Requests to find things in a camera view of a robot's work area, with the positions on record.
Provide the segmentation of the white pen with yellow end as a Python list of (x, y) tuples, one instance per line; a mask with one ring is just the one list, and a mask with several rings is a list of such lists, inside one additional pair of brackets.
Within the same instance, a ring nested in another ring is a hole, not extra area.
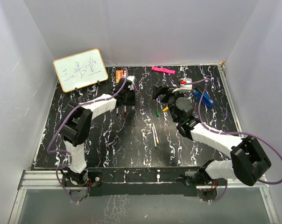
[(157, 131), (156, 131), (156, 128), (155, 128), (155, 124), (154, 124), (154, 123), (153, 123), (153, 129), (154, 129), (154, 133), (155, 133), (155, 138), (156, 138), (157, 145), (159, 145), (159, 139), (158, 139), (158, 135), (157, 135)]

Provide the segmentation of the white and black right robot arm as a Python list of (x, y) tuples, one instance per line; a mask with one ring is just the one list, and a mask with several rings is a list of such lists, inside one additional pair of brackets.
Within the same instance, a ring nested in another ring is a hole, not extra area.
[(237, 135), (223, 135), (212, 128), (205, 128), (193, 116), (194, 108), (184, 92), (166, 85), (153, 85), (152, 98), (163, 95), (178, 132), (192, 141), (206, 144), (228, 156), (227, 161), (209, 160), (188, 178), (195, 184), (211, 185), (217, 179), (238, 179), (247, 186), (253, 186), (271, 167), (271, 162), (255, 137), (242, 138)]

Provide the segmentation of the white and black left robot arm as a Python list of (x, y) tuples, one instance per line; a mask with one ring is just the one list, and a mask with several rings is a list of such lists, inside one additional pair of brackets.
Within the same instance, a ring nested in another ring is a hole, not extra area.
[(135, 106), (135, 103), (135, 80), (129, 77), (128, 80), (122, 78), (111, 93), (102, 94), (86, 103), (70, 105), (70, 109), (76, 110), (67, 116), (60, 134), (70, 160), (71, 179), (76, 185), (84, 186), (88, 181), (88, 174), (84, 172), (87, 168), (84, 143), (89, 136), (92, 120), (121, 106)]

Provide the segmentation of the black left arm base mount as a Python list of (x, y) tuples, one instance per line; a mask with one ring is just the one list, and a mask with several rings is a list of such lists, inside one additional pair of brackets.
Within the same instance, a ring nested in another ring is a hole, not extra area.
[(72, 179), (66, 172), (61, 173), (63, 186), (73, 196), (102, 196), (103, 195), (103, 175), (101, 172), (84, 171), (82, 179), (77, 181)]

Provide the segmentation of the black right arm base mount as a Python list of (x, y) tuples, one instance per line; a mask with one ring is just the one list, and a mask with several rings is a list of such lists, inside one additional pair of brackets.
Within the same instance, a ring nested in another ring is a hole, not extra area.
[(187, 187), (210, 186), (207, 192), (214, 192), (219, 185), (218, 179), (210, 178), (206, 173), (185, 171), (179, 177), (175, 178), (175, 182), (181, 182)]

